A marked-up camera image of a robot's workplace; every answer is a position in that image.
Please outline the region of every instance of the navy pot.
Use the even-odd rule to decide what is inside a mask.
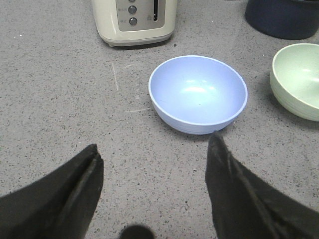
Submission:
[[[319,0],[249,0],[245,18],[267,35],[305,39],[319,28]]]

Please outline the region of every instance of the gray speckled countertop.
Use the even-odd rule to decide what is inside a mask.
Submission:
[[[208,136],[167,126],[148,95],[158,64],[195,54],[229,64],[247,84],[245,110],[222,130],[234,156],[319,210],[319,123],[286,111],[269,84],[275,53],[319,43],[319,33],[299,41],[264,35],[244,20],[246,4],[179,1],[169,41],[111,48],[97,34],[89,0],[2,0],[0,196],[97,143],[105,182],[87,239],[115,239],[131,223],[150,226],[157,238],[216,238],[204,183]]]

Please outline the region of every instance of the blue bowl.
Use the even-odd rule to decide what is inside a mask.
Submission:
[[[245,82],[234,69],[204,56],[180,56],[160,64],[151,74],[149,93],[158,115],[190,134],[226,127],[248,98]]]

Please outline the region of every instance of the pale green bowl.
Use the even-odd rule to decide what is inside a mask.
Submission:
[[[270,85],[279,103],[291,113],[319,121],[319,45],[293,44],[278,51]]]

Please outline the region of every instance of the toaster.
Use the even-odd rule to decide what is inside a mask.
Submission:
[[[92,0],[96,28],[110,46],[134,46],[169,39],[177,0]]]

